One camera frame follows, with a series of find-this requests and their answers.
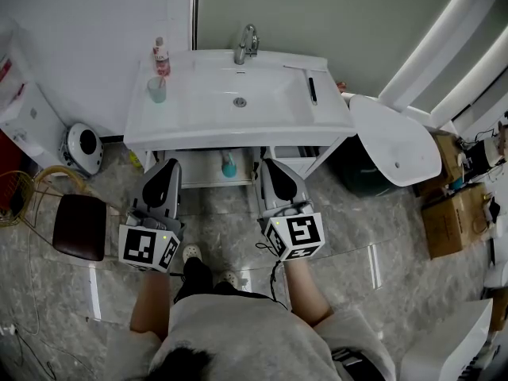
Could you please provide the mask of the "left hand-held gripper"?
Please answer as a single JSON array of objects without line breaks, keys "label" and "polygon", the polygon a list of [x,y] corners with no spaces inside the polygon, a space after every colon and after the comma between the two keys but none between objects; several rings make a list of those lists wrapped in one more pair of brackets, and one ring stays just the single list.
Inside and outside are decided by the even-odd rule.
[{"label": "left hand-held gripper", "polygon": [[136,184],[126,223],[119,226],[118,259],[143,271],[168,271],[185,224],[179,220],[182,168],[171,158],[152,167]]}]

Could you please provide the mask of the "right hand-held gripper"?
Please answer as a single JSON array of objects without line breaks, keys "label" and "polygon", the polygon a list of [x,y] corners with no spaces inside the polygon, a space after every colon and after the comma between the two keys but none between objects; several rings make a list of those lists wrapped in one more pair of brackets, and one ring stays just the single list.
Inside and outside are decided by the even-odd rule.
[{"label": "right hand-held gripper", "polygon": [[278,160],[266,158],[256,170],[255,187],[257,221],[279,260],[315,255],[325,243],[325,234],[304,179]]}]

